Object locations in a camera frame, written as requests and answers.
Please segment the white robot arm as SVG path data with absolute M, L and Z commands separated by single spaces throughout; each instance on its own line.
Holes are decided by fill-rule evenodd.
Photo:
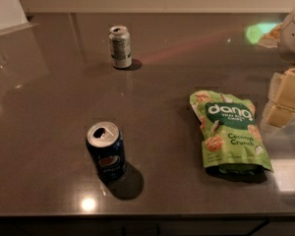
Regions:
M 283 74 L 274 73 L 270 81 L 268 102 L 263 112 L 267 129 L 283 128 L 295 117 L 295 7 L 276 30 L 280 30 L 279 56 L 289 68 Z

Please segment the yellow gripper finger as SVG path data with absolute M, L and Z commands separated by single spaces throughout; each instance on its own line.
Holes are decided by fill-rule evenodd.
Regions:
M 274 73 L 270 80 L 264 121 L 277 128 L 286 126 L 295 117 L 295 67 L 283 74 Z

